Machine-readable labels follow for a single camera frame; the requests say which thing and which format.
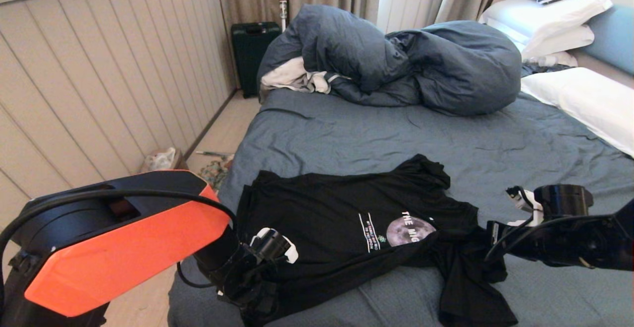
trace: white wall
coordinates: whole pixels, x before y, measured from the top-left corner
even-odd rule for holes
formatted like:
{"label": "white wall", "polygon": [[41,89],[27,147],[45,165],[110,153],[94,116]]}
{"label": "white wall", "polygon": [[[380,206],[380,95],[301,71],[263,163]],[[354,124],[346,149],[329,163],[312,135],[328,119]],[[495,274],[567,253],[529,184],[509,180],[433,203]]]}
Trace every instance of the white wall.
{"label": "white wall", "polygon": [[0,63],[0,227],[186,151],[235,88],[220,0],[6,2]]}
{"label": "white wall", "polygon": [[432,24],[427,15],[432,0],[379,0],[376,26],[385,33]]}

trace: bed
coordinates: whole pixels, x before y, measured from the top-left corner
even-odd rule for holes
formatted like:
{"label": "bed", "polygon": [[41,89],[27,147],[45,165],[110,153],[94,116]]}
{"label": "bed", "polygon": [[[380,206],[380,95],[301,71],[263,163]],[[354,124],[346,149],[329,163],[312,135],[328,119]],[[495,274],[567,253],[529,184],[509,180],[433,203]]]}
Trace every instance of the bed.
{"label": "bed", "polygon": [[[259,171],[356,175],[394,169],[416,154],[440,162],[451,176],[447,194],[479,208],[478,221],[514,221],[504,190],[553,183],[584,185],[590,213],[615,212],[634,196],[634,160],[564,111],[520,93],[492,114],[452,116],[424,106],[363,106],[336,95],[272,90],[251,122],[219,198],[235,210],[244,185]],[[549,268],[507,255],[508,277],[494,284],[519,326],[634,325],[632,273]],[[193,259],[183,264],[206,282]],[[271,327],[437,326],[442,277],[435,268],[396,268]],[[171,327],[242,326],[233,305],[214,289],[177,277],[169,294]]]}

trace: wooden floor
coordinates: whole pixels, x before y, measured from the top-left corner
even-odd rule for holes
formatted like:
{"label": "wooden floor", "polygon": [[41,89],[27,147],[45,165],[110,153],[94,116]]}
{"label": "wooden floor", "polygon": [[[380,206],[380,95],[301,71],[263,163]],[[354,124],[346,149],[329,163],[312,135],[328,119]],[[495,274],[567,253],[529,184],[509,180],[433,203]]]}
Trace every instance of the wooden floor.
{"label": "wooden floor", "polygon": [[[237,92],[196,151],[235,153],[258,110],[258,99],[244,99],[242,92]],[[190,171],[198,173],[208,160],[206,156],[192,154],[187,165]],[[175,271],[176,267],[172,266],[113,300],[106,312],[108,322],[105,327],[166,327],[167,293],[174,281]]]}

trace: moon print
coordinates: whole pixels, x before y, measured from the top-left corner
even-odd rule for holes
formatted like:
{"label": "moon print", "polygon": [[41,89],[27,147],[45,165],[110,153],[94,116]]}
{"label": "moon print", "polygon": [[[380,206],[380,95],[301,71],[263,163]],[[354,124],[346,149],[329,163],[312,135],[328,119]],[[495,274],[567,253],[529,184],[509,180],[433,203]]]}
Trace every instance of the moon print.
{"label": "moon print", "polygon": [[411,217],[405,220],[401,217],[387,227],[387,242],[390,246],[415,243],[425,239],[431,232],[435,232],[434,226],[423,219]]}

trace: headboard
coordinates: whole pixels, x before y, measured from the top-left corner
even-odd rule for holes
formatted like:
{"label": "headboard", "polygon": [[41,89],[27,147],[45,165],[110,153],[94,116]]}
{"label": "headboard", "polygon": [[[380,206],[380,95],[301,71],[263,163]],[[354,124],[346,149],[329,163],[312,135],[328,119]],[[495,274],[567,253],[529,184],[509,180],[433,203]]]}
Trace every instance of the headboard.
{"label": "headboard", "polygon": [[595,32],[595,43],[569,52],[577,58],[580,67],[589,68],[634,88],[634,0],[612,2],[615,4],[613,9],[588,23]]}

